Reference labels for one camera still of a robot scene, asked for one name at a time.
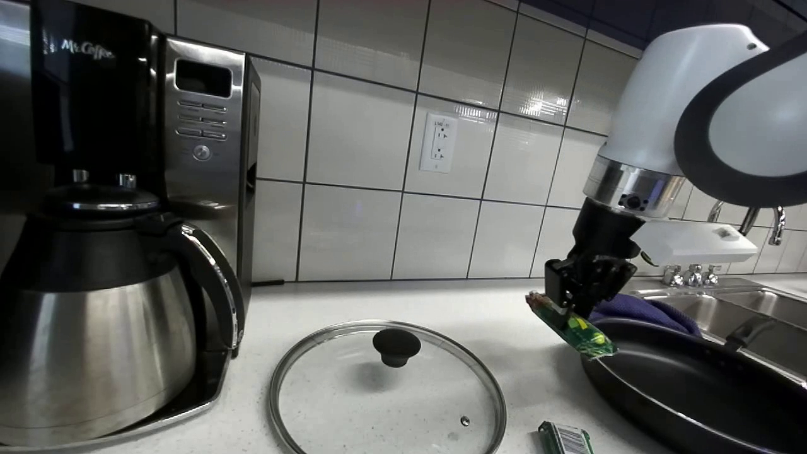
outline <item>glass pot lid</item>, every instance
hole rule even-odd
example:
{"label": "glass pot lid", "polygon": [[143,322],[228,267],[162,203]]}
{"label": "glass pot lid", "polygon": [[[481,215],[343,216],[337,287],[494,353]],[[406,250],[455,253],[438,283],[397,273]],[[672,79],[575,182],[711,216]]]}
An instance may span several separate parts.
{"label": "glass pot lid", "polygon": [[507,421],[493,375],[421,326],[329,326],[281,359],[270,383],[275,433],[296,454],[495,452]]}

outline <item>pot lid knob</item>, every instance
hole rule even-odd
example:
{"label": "pot lid knob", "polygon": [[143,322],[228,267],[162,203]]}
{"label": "pot lid knob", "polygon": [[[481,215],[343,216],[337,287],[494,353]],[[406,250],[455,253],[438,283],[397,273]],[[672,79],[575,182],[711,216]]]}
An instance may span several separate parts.
{"label": "pot lid knob", "polygon": [[373,347],[381,354],[381,362],[401,368],[420,351],[420,339],[406,330],[386,328],[373,336]]}

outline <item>carafe handle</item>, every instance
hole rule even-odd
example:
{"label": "carafe handle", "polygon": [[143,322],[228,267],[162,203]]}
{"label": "carafe handle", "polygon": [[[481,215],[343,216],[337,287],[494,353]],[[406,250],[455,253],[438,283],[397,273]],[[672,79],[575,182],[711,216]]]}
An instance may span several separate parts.
{"label": "carafe handle", "polygon": [[190,273],[210,297],[221,329],[230,339],[234,355],[244,336],[244,297],[236,273],[212,238],[198,227],[170,213],[143,216],[136,222],[138,233],[157,241],[157,246],[182,256]]}

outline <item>barcode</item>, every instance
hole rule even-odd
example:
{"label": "barcode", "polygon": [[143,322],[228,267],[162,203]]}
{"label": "barcode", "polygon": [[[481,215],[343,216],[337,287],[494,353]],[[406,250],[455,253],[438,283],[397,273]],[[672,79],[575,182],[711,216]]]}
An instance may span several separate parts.
{"label": "barcode", "polygon": [[557,424],[555,425],[555,428],[558,429],[560,443],[565,454],[591,454],[588,451],[586,439],[583,437],[583,433],[581,431],[572,429],[571,427],[566,429]]}

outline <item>sink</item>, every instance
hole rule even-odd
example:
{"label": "sink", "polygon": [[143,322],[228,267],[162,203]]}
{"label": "sink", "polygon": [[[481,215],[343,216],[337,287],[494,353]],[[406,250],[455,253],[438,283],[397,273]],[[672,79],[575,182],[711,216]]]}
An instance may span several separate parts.
{"label": "sink", "polygon": [[773,325],[752,339],[746,354],[799,381],[807,377],[807,303],[760,285],[740,288],[667,288],[632,292],[687,314],[704,337],[724,343],[743,323],[758,317]]}
{"label": "sink", "polygon": [[723,301],[807,328],[807,303],[761,288],[755,292],[720,292]]}

